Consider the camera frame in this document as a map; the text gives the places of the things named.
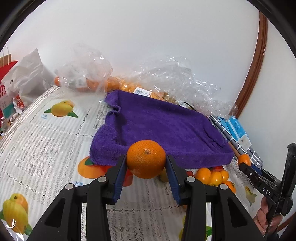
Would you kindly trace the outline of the person's right hand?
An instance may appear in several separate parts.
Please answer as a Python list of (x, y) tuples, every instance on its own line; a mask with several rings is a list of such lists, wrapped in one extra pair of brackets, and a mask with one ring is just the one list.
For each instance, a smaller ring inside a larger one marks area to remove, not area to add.
[[(268, 213), (268, 204), (266, 197), (262, 197), (260, 209), (257, 211), (256, 216), (254, 217), (253, 221), (258, 227), (259, 231), (262, 235), (265, 235), (268, 221), (266, 219), (266, 214)], [(277, 215), (273, 218), (271, 225), (268, 230), (268, 234), (273, 233), (275, 230), (277, 230), (279, 224), (282, 222), (283, 216)]]

